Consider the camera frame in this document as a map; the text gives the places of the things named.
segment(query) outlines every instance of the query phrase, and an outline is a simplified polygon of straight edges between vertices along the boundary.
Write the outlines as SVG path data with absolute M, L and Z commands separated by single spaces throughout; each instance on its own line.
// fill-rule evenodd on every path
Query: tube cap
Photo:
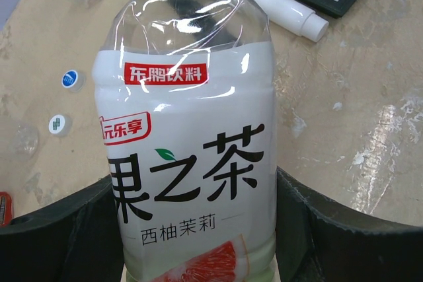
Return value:
M 329 22 L 313 13 L 304 22 L 301 35 L 311 41 L 318 42 L 328 30 L 328 26 Z
M 56 137 L 65 137 L 72 128 L 72 119 L 66 115 L 55 115 L 48 124 L 48 130 Z
M 74 69 L 66 72 L 61 78 L 61 85 L 69 89 L 71 92 L 77 92 L 81 90 L 85 83 L 85 75 L 82 72 L 78 72 Z

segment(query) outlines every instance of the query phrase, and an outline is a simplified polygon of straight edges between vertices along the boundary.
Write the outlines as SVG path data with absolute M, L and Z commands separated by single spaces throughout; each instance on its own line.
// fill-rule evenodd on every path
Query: red logo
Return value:
M 207 64 L 152 65 L 125 63 L 127 85 L 197 85 L 208 80 Z
M 100 125 L 105 145 L 121 145 L 148 137 L 151 117 L 148 112 L 107 120 L 100 117 Z

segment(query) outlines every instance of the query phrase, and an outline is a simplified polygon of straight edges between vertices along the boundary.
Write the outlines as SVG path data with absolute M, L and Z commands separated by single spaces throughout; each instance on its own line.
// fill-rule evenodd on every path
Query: tabletop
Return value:
M 66 0 L 21 0 L 0 34 L 0 114 L 38 127 L 28 162 L 2 162 L 0 190 L 15 215 L 57 201 L 108 174 L 91 67 L 128 0 L 85 10 Z M 272 24 L 278 165 L 358 211 L 423 224 L 422 0 L 358 0 L 319 43 Z M 71 94 L 69 69 L 87 83 Z M 48 122 L 72 117 L 58 139 Z

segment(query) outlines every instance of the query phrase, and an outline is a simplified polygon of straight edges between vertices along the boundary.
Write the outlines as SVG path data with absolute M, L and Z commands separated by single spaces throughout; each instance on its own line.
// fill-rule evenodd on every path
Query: transparent bottle top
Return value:
M 268 19 L 253 0 L 131 0 L 103 49 L 181 54 L 266 41 Z

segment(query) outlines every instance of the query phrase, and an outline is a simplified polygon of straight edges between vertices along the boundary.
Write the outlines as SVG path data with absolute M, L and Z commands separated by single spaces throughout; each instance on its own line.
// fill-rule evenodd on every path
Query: green leaf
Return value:
M 171 151 L 166 150 L 166 149 L 156 149 L 156 151 L 159 154 L 159 156 L 161 156 L 166 161 L 176 161 L 176 159 L 174 158 L 174 155 Z

